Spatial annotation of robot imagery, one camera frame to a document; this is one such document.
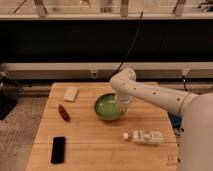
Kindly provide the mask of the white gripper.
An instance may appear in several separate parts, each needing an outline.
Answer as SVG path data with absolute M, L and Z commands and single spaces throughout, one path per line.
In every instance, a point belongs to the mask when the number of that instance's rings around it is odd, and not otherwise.
M 132 97 L 129 95 L 115 95 L 115 105 L 116 105 L 116 111 L 123 115 L 127 112 L 128 108 L 130 107 L 130 104 L 132 102 Z

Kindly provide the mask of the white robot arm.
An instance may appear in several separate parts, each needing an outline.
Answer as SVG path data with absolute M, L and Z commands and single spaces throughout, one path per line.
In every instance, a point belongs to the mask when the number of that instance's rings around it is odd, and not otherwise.
M 121 110 L 136 97 L 182 118 L 177 171 L 213 171 L 213 93 L 198 95 L 139 83 L 131 68 L 115 74 L 110 86 Z

